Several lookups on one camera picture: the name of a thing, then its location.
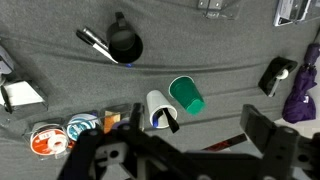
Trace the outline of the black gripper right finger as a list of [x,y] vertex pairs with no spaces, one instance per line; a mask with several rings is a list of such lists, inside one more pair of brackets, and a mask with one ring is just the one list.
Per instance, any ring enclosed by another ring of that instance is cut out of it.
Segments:
[[320,180],[320,139],[303,137],[288,126],[276,125],[250,104],[242,108],[240,126],[262,153],[259,180],[294,180],[301,169],[311,180]]

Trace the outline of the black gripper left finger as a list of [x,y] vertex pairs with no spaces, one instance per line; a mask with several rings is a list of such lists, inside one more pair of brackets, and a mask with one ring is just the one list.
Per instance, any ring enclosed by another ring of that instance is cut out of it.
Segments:
[[186,157],[139,125],[144,105],[135,103],[129,122],[104,134],[84,130],[68,156],[57,180],[102,180],[110,165],[120,164],[130,180],[186,180]]

